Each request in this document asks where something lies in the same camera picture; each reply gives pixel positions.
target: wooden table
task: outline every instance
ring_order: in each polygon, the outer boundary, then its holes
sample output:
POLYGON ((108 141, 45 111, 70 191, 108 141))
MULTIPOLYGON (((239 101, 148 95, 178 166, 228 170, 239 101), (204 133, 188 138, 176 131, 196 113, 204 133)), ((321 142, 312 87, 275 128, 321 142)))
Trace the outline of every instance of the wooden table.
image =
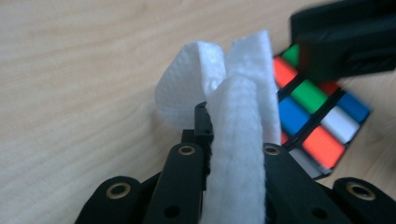
MULTIPOLYGON (((100 183, 162 169, 180 134, 153 90, 192 40, 268 29, 274 53, 290 14, 320 0, 22 1, 0 3, 0 223, 72 223, 100 183)), ((342 81, 374 109, 334 174, 396 199, 396 78, 342 81)))

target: rubik's cube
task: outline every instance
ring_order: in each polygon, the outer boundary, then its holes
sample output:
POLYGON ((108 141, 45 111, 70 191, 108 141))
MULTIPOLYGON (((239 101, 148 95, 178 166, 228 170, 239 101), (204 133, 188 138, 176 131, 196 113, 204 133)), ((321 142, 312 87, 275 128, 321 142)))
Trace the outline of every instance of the rubik's cube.
POLYGON ((312 178, 329 175, 370 109, 335 82, 299 75, 298 46, 274 58, 282 146, 312 178))

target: colored sticker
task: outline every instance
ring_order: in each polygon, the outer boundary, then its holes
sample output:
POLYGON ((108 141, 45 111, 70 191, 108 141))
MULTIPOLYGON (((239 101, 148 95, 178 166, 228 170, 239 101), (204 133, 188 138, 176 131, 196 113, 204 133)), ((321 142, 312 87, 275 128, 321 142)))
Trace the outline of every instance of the colored sticker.
POLYGON ((363 123, 370 114, 370 109, 349 92, 344 94, 337 105, 358 123, 363 123))
POLYGON ((280 88, 284 88, 297 76, 297 70, 286 63, 281 57, 274 58, 274 70, 276 84, 280 88))
POLYGON ((289 140, 288 135, 285 134, 284 132, 281 133, 280 135, 280 144, 283 145, 289 140))
POLYGON ((344 146, 321 126, 309 134, 303 147, 326 169, 333 168, 344 153, 344 146))
POLYGON ((300 53, 300 48, 298 45, 293 45, 289 49, 285 50, 282 54, 282 58, 288 62, 291 66, 298 66, 298 57, 300 53))
POLYGON ((320 123, 342 144, 352 140, 360 127, 358 122, 338 106, 335 106, 320 123))
POLYGON ((340 89, 336 82, 322 82, 318 84, 318 87, 328 96, 340 89))
POLYGON ((286 97, 279 103, 279 117, 282 129, 289 135, 295 135, 310 116, 291 97, 286 97))
POLYGON ((310 114, 315 113, 327 100, 326 94, 309 80, 294 89, 291 96, 310 114))

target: green square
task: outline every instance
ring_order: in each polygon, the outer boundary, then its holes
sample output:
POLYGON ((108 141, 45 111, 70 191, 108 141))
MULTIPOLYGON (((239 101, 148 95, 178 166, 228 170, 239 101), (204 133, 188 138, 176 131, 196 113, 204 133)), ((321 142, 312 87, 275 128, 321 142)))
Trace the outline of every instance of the green square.
POLYGON ((327 95, 309 80, 294 89, 291 96, 310 114, 315 113, 327 100, 327 95))
POLYGON ((298 45, 293 45, 289 49, 285 50, 282 54, 282 58, 288 62, 291 66, 298 66, 298 56, 299 56, 300 48, 298 45))

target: white fabric strip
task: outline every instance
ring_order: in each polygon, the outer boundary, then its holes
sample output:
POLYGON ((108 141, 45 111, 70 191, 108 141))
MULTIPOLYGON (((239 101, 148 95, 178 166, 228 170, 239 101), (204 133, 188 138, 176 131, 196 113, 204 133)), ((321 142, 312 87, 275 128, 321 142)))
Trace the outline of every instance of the white fabric strip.
POLYGON ((201 223, 264 223, 262 142, 280 144, 276 84, 267 32, 233 42, 183 47, 155 90, 158 110, 175 128, 193 128, 207 101, 215 139, 201 223))

